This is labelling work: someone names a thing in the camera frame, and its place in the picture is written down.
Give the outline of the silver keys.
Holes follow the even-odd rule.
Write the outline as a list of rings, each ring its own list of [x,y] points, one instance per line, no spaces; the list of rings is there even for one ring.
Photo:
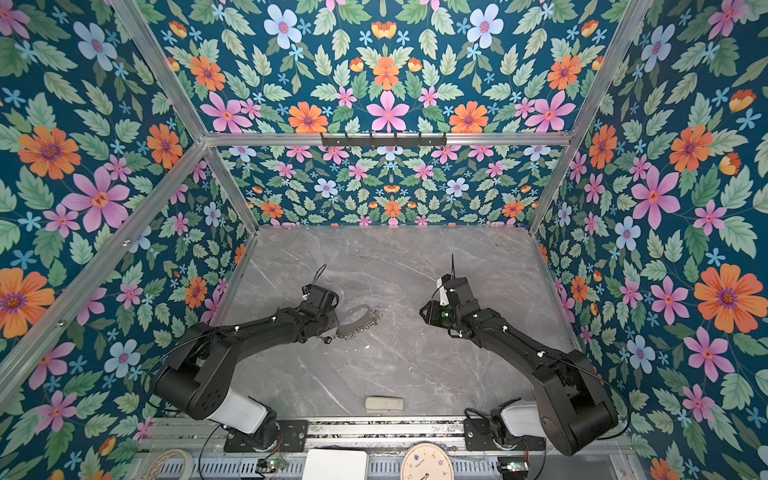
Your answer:
[[[379,307],[358,305],[338,315],[335,337],[350,340],[376,326],[382,317]]]

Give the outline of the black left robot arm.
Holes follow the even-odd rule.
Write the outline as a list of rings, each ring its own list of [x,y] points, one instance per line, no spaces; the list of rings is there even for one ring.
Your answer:
[[[338,303],[335,292],[308,284],[296,307],[238,325],[197,325],[165,358],[152,393],[192,419],[252,433],[265,420],[267,407],[231,387],[238,363],[271,348],[323,336],[336,326]]]

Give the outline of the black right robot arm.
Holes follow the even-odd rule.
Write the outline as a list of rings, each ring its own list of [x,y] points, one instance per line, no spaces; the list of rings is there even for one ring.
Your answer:
[[[466,278],[443,275],[419,315],[450,337],[496,354],[531,384],[531,402],[510,400],[486,419],[498,445],[508,447],[518,439],[538,437],[572,456],[606,439],[619,425],[607,386],[582,352],[549,347],[513,327],[499,312],[481,307]]]

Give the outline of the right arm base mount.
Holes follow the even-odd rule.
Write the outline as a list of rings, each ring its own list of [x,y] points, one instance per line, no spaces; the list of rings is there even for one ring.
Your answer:
[[[523,413],[536,413],[534,402],[523,401],[520,397],[508,400],[490,412],[482,412],[476,408],[464,409],[464,442],[468,451],[505,451],[522,452],[524,450],[544,451],[546,437],[537,428],[533,435],[524,435],[508,426],[504,414],[510,415],[514,408]]]

